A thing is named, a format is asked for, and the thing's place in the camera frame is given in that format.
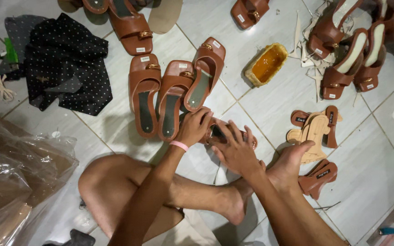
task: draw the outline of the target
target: brand label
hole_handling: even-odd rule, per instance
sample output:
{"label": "brand label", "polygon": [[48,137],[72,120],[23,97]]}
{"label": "brand label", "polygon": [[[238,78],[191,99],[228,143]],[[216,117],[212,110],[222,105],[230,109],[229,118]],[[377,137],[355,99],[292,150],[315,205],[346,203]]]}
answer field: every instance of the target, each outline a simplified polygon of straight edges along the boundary
{"label": "brand label", "polygon": [[328,174],[328,173],[330,173],[330,172],[331,172],[331,170],[328,169],[328,170],[324,171],[323,173],[317,175],[316,178],[317,178],[317,179],[322,178],[323,176],[325,176],[326,174]]}

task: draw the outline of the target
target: white label sticker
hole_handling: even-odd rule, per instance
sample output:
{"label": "white label sticker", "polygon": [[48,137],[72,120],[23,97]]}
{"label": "white label sticker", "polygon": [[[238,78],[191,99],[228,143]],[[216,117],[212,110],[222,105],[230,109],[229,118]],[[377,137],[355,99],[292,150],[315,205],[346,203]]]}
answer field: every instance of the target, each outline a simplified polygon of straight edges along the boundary
{"label": "white label sticker", "polygon": [[141,57],[141,62],[145,62],[145,61],[149,61],[149,60],[150,60],[149,56]]}
{"label": "white label sticker", "polygon": [[316,52],[319,53],[320,55],[323,53],[323,51],[316,49]]}
{"label": "white label sticker", "polygon": [[243,18],[243,16],[241,14],[237,15],[237,17],[241,23],[243,23],[245,21],[245,19]]}
{"label": "white label sticker", "polygon": [[215,40],[212,42],[212,44],[214,44],[217,48],[220,47],[220,44],[217,41],[215,41]]}

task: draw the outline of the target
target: gray insole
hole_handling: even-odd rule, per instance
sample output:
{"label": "gray insole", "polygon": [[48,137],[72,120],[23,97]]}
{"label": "gray insole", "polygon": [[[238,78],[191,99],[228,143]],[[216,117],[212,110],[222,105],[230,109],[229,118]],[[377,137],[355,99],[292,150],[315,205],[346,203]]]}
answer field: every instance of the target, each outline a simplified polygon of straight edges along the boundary
{"label": "gray insole", "polygon": [[174,134],[174,108],[180,96],[167,95],[164,122],[162,125],[162,134],[165,138],[169,138]]}
{"label": "gray insole", "polygon": [[197,86],[194,88],[193,93],[189,97],[188,103],[191,108],[197,108],[200,106],[200,102],[203,99],[203,95],[206,92],[206,89],[209,87],[209,79],[212,76],[205,71],[201,71],[200,81]]}
{"label": "gray insole", "polygon": [[140,92],[139,97],[139,119],[142,130],[146,133],[153,131],[153,121],[151,120],[150,110],[148,109],[148,94],[150,92]]}
{"label": "gray insole", "polygon": [[127,8],[127,6],[124,4],[124,0],[113,0],[113,3],[115,4],[115,8],[117,8],[118,17],[126,17],[133,15],[130,12],[130,10]]}

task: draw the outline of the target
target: polka dot cloth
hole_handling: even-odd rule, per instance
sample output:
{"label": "polka dot cloth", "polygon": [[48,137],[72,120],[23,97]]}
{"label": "polka dot cloth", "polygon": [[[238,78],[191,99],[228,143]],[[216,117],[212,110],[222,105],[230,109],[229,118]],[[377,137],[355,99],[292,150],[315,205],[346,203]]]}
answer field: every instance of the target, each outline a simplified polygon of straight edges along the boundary
{"label": "polka dot cloth", "polygon": [[59,106],[98,115],[112,100],[104,65],[108,42],[62,13],[34,27],[25,49],[25,76],[31,105]]}

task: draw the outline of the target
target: white tile floor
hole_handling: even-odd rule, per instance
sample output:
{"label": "white tile floor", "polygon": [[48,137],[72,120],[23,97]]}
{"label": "white tile floor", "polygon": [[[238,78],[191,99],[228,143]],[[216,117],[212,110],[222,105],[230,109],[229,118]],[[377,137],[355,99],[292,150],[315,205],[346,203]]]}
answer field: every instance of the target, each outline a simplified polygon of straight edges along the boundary
{"label": "white tile floor", "polygon": [[[387,54],[379,75],[379,87],[363,93],[354,106],[356,91],[353,85],[345,89],[339,100],[316,103],[314,81],[305,75],[306,69],[299,67],[298,60],[291,58],[268,85],[252,88],[242,75],[244,66],[259,50],[273,42],[279,42],[291,51],[296,10],[299,10],[302,27],[305,27],[309,24],[310,11],[320,6],[322,0],[305,1],[306,4],[302,0],[273,0],[258,25],[246,31],[239,30],[230,16],[234,2],[218,0],[214,5],[210,0],[184,0],[177,25],[167,34],[153,38],[153,53],[157,55],[162,71],[173,59],[192,60],[195,47],[207,37],[213,36],[220,41],[227,50],[225,67],[205,105],[217,117],[250,126],[259,142],[257,156],[267,163],[277,157],[275,148],[280,151],[284,146],[285,134],[293,127],[289,122],[293,110],[321,111],[328,105],[336,105],[344,118],[337,127],[337,142],[341,146],[336,150],[324,148],[324,151],[337,164],[338,178],[324,187],[317,202],[311,198],[308,200],[314,207],[341,201],[319,215],[352,245],[366,245],[365,241],[375,226],[394,208],[393,55]],[[41,245],[46,241],[63,243],[69,239],[70,229],[76,228],[91,232],[97,238],[96,246],[105,246],[108,239],[90,214],[78,208],[77,180],[81,172],[93,159],[112,152],[153,162],[162,154],[165,145],[158,139],[144,140],[135,131],[127,92],[131,56],[111,33],[107,15],[96,16],[83,9],[71,9],[55,0],[0,0],[0,52],[4,50],[2,39],[7,36],[3,24],[5,17],[36,14],[57,18],[63,12],[62,8],[94,35],[109,41],[109,56],[105,63],[114,99],[96,117],[59,108],[57,102],[40,112],[26,100],[25,79],[21,79],[6,83],[17,95],[12,102],[0,101],[0,115],[33,134],[59,131],[78,139],[75,151],[80,166],[68,184],[52,197],[56,205],[49,209],[30,245]],[[149,8],[142,10],[146,17],[149,12]],[[357,10],[354,15],[363,19],[360,26],[370,22],[363,10]],[[302,172],[311,166],[303,166]],[[180,162],[177,173],[212,184],[218,168],[219,161],[211,150],[195,145]],[[236,178],[229,172],[227,177],[228,180]],[[223,245],[241,242],[277,244],[256,196],[251,198],[248,214],[237,227],[212,212],[200,211],[200,215]]]}

